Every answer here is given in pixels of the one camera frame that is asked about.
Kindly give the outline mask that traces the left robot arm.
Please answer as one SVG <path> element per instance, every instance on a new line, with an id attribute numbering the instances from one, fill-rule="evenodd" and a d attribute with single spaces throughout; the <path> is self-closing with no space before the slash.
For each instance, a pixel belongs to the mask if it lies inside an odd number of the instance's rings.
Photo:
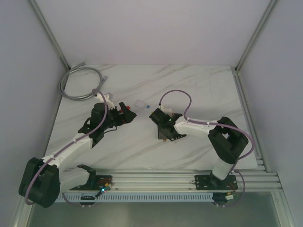
<path id="1" fill-rule="evenodd" d="M 38 204 L 48 208 L 58 196 L 76 187 L 92 190 L 97 184 L 96 170 L 85 164 L 66 171 L 80 155 L 94 148 L 110 128 L 131 123 L 136 113 L 123 102 L 120 109 L 110 108 L 105 103 L 94 105 L 91 116 L 84 122 L 75 137 L 60 150 L 41 159 L 31 158 L 26 165 L 18 189 L 26 204 Z"/>

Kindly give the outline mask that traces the black fuse box base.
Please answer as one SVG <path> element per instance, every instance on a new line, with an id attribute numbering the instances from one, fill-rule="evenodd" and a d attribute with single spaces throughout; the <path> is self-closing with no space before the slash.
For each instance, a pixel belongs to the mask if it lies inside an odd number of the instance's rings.
<path id="1" fill-rule="evenodd" d="M 174 132 L 174 127 L 171 124 L 163 124 L 160 123 L 157 126 L 158 129 L 158 139 L 162 140 L 174 140 L 173 132 Z"/>

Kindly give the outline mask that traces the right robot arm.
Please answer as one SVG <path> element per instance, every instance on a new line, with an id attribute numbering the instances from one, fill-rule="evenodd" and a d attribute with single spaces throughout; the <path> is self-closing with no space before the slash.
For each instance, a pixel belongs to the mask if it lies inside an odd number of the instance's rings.
<path id="1" fill-rule="evenodd" d="M 209 175 L 196 180 L 201 189 L 228 190 L 235 177 L 230 172 L 249 143 L 247 136 L 227 117 L 202 122 L 182 114 L 171 114 L 157 108 L 149 118 L 157 125 L 158 138 L 174 142 L 187 135 L 208 138 L 218 159 Z"/>

